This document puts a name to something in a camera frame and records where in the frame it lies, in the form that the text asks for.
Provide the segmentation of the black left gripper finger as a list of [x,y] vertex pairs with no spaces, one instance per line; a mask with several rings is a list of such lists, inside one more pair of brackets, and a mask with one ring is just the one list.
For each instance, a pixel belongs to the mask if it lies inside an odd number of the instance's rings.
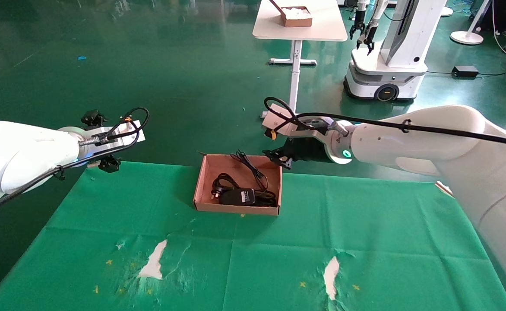
[[114,173],[119,171],[121,165],[121,158],[115,158],[113,154],[102,157],[99,159],[98,167],[101,171],[107,173]]
[[107,118],[99,110],[90,110],[81,118],[81,122],[88,127],[102,127],[106,121]]

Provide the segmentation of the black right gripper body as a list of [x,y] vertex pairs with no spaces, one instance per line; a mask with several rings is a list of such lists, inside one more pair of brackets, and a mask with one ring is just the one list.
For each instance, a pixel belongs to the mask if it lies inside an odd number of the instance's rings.
[[288,138],[286,140],[286,157],[294,162],[332,163],[326,153],[326,146],[316,138]]

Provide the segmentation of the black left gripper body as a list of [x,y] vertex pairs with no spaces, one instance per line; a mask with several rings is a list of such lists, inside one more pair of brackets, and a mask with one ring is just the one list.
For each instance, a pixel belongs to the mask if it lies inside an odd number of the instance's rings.
[[100,151],[98,153],[93,154],[90,157],[90,159],[101,159],[103,157],[107,157],[107,156],[109,156],[111,154],[115,154],[115,153],[119,152],[119,150],[121,150],[121,148],[122,147],[119,146],[119,147],[115,147],[115,148],[110,148],[110,149],[102,150],[102,151]]

